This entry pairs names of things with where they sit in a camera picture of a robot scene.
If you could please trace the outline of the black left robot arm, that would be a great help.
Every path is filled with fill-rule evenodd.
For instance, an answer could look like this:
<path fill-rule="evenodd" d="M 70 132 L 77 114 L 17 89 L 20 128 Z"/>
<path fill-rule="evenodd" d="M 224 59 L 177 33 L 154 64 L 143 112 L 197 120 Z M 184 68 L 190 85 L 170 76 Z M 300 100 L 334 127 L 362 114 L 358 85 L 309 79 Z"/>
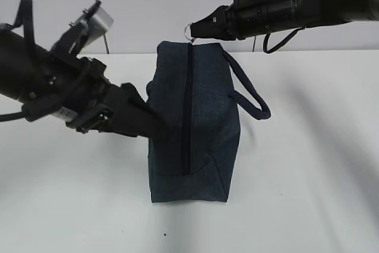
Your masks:
<path fill-rule="evenodd" d="M 1 94 L 22 104 L 19 112 L 2 115 L 1 121 L 55 116 L 80 133 L 167 137 L 166 123 L 136 87 L 110 83 L 101 61 L 78 58 L 61 47 L 48 52 L 36 46 L 36 56 L 33 62 L 23 37 L 7 26 L 1 28 Z"/>

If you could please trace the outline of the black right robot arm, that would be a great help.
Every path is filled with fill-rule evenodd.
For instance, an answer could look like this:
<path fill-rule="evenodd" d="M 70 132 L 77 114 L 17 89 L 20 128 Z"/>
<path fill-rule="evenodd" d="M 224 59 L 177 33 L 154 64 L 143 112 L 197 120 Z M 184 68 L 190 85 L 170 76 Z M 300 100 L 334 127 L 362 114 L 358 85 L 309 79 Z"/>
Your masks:
<path fill-rule="evenodd" d="M 233 0 L 190 26 L 191 37 L 244 40 L 297 28 L 378 21 L 378 0 Z"/>

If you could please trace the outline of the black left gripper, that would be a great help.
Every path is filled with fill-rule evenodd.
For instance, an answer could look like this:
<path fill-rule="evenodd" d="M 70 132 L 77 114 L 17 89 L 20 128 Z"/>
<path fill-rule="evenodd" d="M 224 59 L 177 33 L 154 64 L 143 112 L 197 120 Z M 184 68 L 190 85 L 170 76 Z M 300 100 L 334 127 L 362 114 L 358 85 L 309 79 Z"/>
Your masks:
<path fill-rule="evenodd" d="M 169 132 L 166 123 L 133 84 L 111 85 L 102 62 L 78 57 L 88 42 L 88 30 L 84 22 L 76 23 L 50 51 L 39 53 L 33 79 L 36 97 L 23 102 L 25 119 L 36 121 L 53 115 L 82 133 L 97 127 L 99 132 L 164 140 Z"/>

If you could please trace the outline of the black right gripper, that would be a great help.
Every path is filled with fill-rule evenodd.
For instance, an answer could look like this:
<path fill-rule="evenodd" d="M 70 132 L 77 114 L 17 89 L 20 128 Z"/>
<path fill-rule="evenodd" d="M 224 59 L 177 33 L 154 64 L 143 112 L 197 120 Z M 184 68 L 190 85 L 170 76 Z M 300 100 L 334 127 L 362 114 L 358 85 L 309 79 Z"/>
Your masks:
<path fill-rule="evenodd" d="M 233 0 L 190 25 L 194 38 L 244 40 L 266 34 L 266 8 L 260 0 Z"/>

